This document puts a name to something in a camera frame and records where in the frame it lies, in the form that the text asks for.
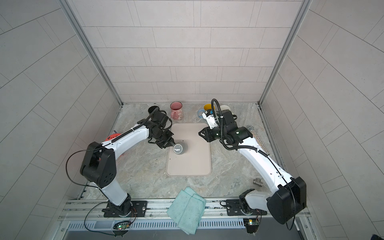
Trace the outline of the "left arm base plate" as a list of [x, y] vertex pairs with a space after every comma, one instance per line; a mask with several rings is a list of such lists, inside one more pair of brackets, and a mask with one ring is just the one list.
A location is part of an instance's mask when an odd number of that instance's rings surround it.
[[108, 202], [106, 208], [102, 209], [102, 212], [105, 218], [144, 217], [147, 205], [147, 201], [126, 200], [120, 206]]

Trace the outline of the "pink ghost mug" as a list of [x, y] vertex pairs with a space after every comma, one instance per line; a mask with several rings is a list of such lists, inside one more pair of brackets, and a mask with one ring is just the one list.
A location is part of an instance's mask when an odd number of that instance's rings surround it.
[[170, 108], [173, 120], [181, 120], [183, 118], [183, 104], [181, 102], [172, 102]]

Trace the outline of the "light green mug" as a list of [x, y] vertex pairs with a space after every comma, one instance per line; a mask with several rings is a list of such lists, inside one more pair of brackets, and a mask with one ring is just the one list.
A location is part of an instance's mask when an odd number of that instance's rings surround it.
[[231, 111], [231, 108], [229, 106], [227, 106], [227, 105], [221, 105], [220, 108], [221, 108], [222, 112], [223, 111]]

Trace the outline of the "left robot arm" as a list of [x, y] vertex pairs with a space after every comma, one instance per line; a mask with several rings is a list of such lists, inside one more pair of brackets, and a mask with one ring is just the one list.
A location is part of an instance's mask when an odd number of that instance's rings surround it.
[[128, 131], [103, 143], [89, 144], [80, 174], [95, 184], [108, 199], [102, 210], [105, 217], [130, 217], [134, 214], [131, 196], [122, 189], [117, 179], [116, 160], [141, 141], [148, 140], [161, 149], [173, 147], [172, 120], [158, 106], [149, 108], [149, 116]]

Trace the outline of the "grey mug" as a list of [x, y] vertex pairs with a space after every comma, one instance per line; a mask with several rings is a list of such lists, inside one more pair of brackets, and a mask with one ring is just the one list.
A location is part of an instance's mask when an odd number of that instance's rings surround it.
[[175, 143], [173, 146], [173, 151], [176, 155], [182, 155], [188, 150], [188, 145], [186, 142], [181, 141], [178, 143]]

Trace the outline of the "black mug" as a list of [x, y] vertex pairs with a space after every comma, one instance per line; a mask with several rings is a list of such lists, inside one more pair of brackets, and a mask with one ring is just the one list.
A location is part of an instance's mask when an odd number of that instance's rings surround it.
[[151, 114], [155, 113], [156, 111], [158, 111], [159, 109], [160, 108], [158, 106], [151, 106], [148, 109], [148, 113], [151, 115]]

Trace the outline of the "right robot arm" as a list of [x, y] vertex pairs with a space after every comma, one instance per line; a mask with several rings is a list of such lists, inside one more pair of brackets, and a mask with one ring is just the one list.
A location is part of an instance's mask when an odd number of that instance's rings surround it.
[[269, 193], [257, 193], [249, 189], [239, 196], [241, 211], [250, 215], [255, 211], [267, 211], [280, 224], [294, 221], [296, 214], [307, 207], [307, 185], [300, 178], [281, 168], [246, 127], [238, 127], [237, 116], [230, 110], [222, 110], [216, 99], [204, 112], [203, 118], [208, 126], [199, 132], [199, 136], [208, 143], [218, 140], [228, 151], [237, 151], [243, 155], [259, 172], [270, 189]]

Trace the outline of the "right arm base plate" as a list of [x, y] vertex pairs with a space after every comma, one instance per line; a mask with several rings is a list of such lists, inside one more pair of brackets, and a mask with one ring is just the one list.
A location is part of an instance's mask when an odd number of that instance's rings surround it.
[[220, 202], [220, 205], [227, 210], [228, 216], [266, 216], [267, 211], [264, 210], [246, 210], [241, 209], [240, 200], [224, 200]]

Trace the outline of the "blue butterfly mug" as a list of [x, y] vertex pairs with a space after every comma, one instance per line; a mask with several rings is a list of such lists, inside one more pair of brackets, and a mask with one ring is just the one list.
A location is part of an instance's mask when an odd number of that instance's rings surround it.
[[211, 104], [206, 104], [206, 105], [204, 105], [204, 107], [202, 109], [198, 110], [198, 112], [197, 112], [198, 117], [200, 119], [202, 119], [204, 117], [203, 114], [205, 112], [208, 112], [208, 116], [213, 114], [212, 105]]

